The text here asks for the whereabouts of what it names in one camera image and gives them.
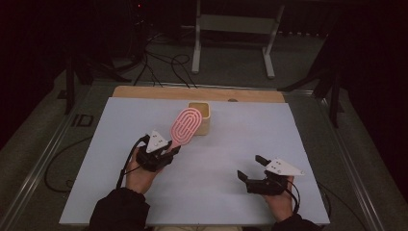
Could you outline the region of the person's left hand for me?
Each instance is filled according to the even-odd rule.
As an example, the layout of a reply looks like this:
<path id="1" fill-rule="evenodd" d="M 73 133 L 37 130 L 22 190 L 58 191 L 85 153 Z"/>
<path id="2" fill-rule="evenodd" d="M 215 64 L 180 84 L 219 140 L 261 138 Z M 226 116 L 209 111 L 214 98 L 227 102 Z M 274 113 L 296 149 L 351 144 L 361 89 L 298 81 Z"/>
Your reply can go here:
<path id="1" fill-rule="evenodd" d="M 139 149 L 136 148 L 131 156 L 131 160 L 128 162 L 126 167 L 126 183 L 125 187 L 136 193 L 145 194 L 150 189 L 153 184 L 154 179 L 160 173 L 159 171 L 148 171 L 143 169 L 137 163 L 137 157 L 139 154 Z"/>

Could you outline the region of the aluminium rail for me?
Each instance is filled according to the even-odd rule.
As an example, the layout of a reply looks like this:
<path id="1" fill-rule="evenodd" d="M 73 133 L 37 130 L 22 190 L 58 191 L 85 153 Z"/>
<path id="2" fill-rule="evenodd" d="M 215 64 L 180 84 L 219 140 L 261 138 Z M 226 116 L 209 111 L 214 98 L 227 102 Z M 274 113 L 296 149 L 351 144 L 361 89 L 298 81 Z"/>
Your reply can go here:
<path id="1" fill-rule="evenodd" d="M 0 231 L 11 231 L 41 181 L 77 110 L 65 111 L 57 85 L 0 150 Z"/>
<path id="2" fill-rule="evenodd" d="M 369 192 L 364 185 L 356 166 L 354 165 L 350 153 L 345 145 L 344 139 L 338 129 L 332 124 L 329 118 L 329 104 L 326 99 L 317 99 L 319 110 L 323 115 L 324 121 L 330 130 L 332 137 L 340 151 L 340 158 L 344 165 L 345 172 L 356 198 L 359 202 L 360 208 L 364 214 L 365 220 L 368 224 L 369 231 L 384 231 L 383 223 L 377 215 L 376 209 L 371 201 Z"/>

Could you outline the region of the black floor bracket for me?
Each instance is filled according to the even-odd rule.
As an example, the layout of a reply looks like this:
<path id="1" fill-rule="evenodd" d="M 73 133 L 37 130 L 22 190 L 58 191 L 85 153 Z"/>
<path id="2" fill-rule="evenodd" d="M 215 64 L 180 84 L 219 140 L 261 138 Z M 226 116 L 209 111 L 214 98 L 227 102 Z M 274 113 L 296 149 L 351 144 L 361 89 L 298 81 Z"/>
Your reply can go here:
<path id="1" fill-rule="evenodd" d="M 71 122 L 72 127 L 91 127 L 93 124 L 93 115 L 77 114 Z"/>

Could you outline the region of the white metal stand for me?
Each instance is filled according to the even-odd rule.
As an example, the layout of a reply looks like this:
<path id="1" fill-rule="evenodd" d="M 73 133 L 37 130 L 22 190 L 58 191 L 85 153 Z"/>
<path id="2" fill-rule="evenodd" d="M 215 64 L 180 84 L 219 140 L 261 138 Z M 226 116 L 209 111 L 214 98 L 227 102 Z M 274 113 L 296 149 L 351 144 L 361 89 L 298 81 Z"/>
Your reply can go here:
<path id="1" fill-rule="evenodd" d="M 262 56 L 267 77 L 269 79 L 273 79 L 275 77 L 275 71 L 272 64 L 271 50 L 278 34 L 281 18 L 285 10 L 285 5 L 278 5 L 278 9 L 274 18 L 261 18 L 205 14 L 201 12 L 201 1 L 202 0 L 196 0 L 194 26 L 195 42 L 192 55 L 191 72 L 196 74 L 200 69 L 202 31 L 248 33 L 269 35 L 268 44 L 262 48 Z"/>

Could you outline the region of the person's right hand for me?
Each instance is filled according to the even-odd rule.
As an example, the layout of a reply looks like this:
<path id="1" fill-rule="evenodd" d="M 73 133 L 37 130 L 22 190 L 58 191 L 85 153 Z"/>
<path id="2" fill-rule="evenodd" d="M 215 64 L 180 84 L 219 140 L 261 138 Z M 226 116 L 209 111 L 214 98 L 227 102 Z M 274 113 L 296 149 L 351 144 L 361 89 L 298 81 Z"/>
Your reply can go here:
<path id="1" fill-rule="evenodd" d="M 293 176 L 288 177 L 287 189 L 279 195 L 264 195 L 263 199 L 276 222 L 281 222 L 293 215 L 292 182 Z"/>

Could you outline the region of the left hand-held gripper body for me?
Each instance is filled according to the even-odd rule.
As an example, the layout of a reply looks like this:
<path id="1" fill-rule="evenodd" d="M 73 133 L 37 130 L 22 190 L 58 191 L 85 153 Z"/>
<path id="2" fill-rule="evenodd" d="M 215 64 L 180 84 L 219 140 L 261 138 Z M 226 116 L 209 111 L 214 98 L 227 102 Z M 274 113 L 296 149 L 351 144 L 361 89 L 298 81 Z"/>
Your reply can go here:
<path id="1" fill-rule="evenodd" d="M 143 169 L 156 172 L 172 162 L 172 141 L 167 141 L 158 131 L 153 130 L 141 141 L 144 145 L 139 147 L 136 161 Z"/>

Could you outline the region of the beige square cup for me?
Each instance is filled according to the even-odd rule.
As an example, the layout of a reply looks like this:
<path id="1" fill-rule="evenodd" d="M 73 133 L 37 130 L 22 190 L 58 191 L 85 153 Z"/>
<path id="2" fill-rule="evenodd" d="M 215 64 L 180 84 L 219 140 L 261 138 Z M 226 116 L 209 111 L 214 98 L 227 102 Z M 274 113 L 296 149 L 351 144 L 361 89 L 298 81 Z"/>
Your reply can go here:
<path id="1" fill-rule="evenodd" d="M 210 130 L 211 108 L 207 102 L 190 102 L 190 108 L 195 108 L 202 115 L 202 121 L 198 129 L 195 131 L 196 136 L 206 136 Z"/>

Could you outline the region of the white table sheet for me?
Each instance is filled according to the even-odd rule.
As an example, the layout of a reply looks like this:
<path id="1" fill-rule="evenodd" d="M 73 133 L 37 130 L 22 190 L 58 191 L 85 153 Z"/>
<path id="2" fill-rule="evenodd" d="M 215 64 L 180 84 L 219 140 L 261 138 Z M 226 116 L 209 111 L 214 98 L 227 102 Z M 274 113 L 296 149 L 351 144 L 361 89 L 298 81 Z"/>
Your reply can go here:
<path id="1" fill-rule="evenodd" d="M 60 218 L 62 224 L 89 222 L 96 202 L 116 185 L 135 142 L 157 130 L 167 137 L 185 100 L 112 97 L 108 100 Z M 317 224 L 329 221 L 286 103 L 216 102 L 210 104 L 207 135 L 193 138 L 155 178 L 146 194 L 147 224 L 265 225 L 272 222 L 264 199 L 247 192 L 237 173 L 264 176 L 255 160 L 280 158 L 302 170 L 295 177 L 299 213 Z"/>

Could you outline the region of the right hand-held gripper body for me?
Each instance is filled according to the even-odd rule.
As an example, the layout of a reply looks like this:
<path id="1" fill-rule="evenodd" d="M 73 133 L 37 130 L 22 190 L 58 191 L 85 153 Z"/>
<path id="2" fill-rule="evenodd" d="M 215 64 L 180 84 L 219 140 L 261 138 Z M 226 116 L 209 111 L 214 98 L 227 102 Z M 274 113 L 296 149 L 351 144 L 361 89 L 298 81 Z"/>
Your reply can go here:
<path id="1" fill-rule="evenodd" d="M 252 179 L 252 183 L 245 184 L 249 193 L 279 195 L 287 189 L 289 176 L 304 174 L 303 170 L 279 158 L 270 160 L 270 163 L 264 168 L 264 179 Z"/>

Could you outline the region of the pink hairbrush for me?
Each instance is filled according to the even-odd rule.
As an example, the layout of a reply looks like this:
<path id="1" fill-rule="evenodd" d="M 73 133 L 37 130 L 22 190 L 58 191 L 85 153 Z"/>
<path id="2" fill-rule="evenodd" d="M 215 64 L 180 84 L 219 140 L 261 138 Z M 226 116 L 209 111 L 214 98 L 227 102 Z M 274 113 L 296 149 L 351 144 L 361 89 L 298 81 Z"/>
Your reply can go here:
<path id="1" fill-rule="evenodd" d="M 180 112 L 170 127 L 171 145 L 167 151 L 186 145 L 198 130 L 202 114 L 195 108 L 186 108 Z"/>

